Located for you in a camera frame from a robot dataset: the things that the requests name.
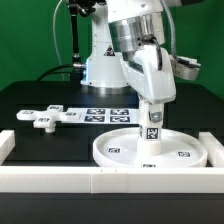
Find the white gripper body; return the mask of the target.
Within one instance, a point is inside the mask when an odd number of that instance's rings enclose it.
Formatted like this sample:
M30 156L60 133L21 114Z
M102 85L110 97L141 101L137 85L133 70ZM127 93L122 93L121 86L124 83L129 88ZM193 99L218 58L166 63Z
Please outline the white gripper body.
M162 48L162 69L158 69L156 47L145 45L133 55L133 62L142 67L141 71L130 66L130 61L120 58L120 63L127 83L151 104L173 101L176 87L170 57Z

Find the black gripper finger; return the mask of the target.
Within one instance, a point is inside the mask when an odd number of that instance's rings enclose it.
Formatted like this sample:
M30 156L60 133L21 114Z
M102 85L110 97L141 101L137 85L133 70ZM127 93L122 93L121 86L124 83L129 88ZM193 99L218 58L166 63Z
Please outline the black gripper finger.
M158 123L163 120L162 112L150 112L149 113L149 119L152 123Z

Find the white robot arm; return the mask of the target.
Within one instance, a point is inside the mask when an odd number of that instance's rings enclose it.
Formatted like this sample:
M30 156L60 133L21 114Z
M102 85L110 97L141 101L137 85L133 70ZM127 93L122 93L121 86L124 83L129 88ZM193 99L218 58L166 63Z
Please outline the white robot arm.
M200 65L179 56L170 9L202 0L93 0L92 53L81 84L101 94L133 88L140 114L148 122L163 120L164 104L175 99L174 77L193 80Z

